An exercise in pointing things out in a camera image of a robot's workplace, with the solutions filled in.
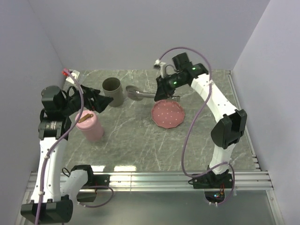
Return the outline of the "pink round lid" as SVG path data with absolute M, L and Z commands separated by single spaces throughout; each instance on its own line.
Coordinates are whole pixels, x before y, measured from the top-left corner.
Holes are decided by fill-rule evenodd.
M 79 121 L 76 123 L 76 127 L 80 130 L 89 130 L 96 123 L 96 115 L 93 111 L 84 110 Z

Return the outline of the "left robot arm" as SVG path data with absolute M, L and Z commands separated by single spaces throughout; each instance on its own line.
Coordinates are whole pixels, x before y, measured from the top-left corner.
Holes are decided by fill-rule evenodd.
M 58 86 L 46 87 L 41 92 L 44 108 L 38 126 L 40 159 L 37 180 L 29 203 L 21 206 L 21 215 L 36 225 L 68 223 L 82 188 L 111 190 L 108 185 L 110 177 L 102 175 L 102 180 L 98 181 L 90 165 L 74 166 L 66 182 L 60 182 L 68 134 L 76 125 L 70 116 L 76 112 L 82 115 L 84 108 L 101 113 L 113 100 L 100 95 L 99 90 L 83 85 L 72 89 L 73 95 Z

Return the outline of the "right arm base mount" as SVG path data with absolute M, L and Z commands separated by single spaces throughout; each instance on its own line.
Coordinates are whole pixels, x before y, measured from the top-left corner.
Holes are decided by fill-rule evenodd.
M 218 206 L 225 203 L 232 196 L 235 186 L 235 176 L 226 170 L 222 174 L 216 175 L 209 172 L 201 177 L 192 178 L 188 181 L 193 189 L 205 189 L 204 197 L 209 204 Z

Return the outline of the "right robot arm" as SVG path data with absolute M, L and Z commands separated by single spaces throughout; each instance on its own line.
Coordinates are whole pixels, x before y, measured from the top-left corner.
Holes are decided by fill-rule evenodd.
M 191 87 L 204 100 L 204 105 L 210 109 L 216 121 L 210 133 L 214 151 L 208 166 L 210 174 L 207 175 L 207 183 L 216 188 L 223 183 L 223 174 L 228 170 L 232 151 L 244 135 L 247 113 L 237 109 L 225 97 L 203 64 L 193 64 L 185 52 L 172 60 L 176 72 L 171 75 L 166 74 L 166 64 L 160 59 L 154 63 L 154 68 L 160 71 L 160 76 L 156 78 L 154 100 L 170 99 L 175 90 L 184 85 Z

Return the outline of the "metal tongs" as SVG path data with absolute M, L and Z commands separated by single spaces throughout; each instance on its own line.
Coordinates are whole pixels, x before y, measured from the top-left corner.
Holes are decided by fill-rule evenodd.
M 141 92 L 139 91 L 140 96 L 144 98 L 154 98 L 155 94 L 153 93 L 147 93 L 147 92 Z

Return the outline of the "grey round lid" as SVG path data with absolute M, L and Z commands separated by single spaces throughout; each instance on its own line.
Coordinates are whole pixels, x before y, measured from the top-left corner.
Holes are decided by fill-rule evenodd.
M 133 101 L 141 101 L 143 97 L 140 96 L 139 89 L 136 86 L 128 85 L 126 86 L 127 97 Z

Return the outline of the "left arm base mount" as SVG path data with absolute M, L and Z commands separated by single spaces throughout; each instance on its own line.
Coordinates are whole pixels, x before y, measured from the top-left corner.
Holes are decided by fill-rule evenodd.
M 79 203 L 94 202 L 98 195 L 98 190 L 108 190 L 109 183 L 109 174 L 94 175 L 91 182 L 85 184 L 80 190 L 80 192 L 77 194 L 77 201 Z

